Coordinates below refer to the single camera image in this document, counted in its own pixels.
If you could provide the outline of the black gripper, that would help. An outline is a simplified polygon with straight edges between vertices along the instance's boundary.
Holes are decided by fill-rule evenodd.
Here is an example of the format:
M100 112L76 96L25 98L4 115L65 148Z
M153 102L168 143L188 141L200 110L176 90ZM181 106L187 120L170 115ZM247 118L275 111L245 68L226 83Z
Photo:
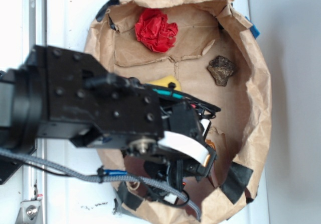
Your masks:
M26 69L42 101L38 137L67 139L81 148L119 149L150 162L148 174L170 184L209 175L212 166L158 141L170 131L205 146L209 127L202 121L216 116L215 105L174 90L173 83L142 84L111 73L93 56L66 49L35 46Z

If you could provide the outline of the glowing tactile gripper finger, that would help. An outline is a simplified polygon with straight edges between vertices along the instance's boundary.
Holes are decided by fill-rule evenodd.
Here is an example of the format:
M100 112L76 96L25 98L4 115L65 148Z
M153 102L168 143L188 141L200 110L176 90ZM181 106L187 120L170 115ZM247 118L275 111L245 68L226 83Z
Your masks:
M210 153L205 146L183 134L165 131L164 138L158 141L158 145L183 153L203 166L206 166L210 159Z

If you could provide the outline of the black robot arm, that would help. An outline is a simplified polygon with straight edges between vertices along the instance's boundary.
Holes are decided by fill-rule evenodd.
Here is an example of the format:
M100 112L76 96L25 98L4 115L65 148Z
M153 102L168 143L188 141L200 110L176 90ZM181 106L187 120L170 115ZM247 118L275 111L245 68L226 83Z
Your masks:
M93 56L35 46L1 74L1 147L31 154L37 138L78 148L118 149L149 161L150 175L180 188L209 175L216 151L205 141L220 109L168 87L107 71Z

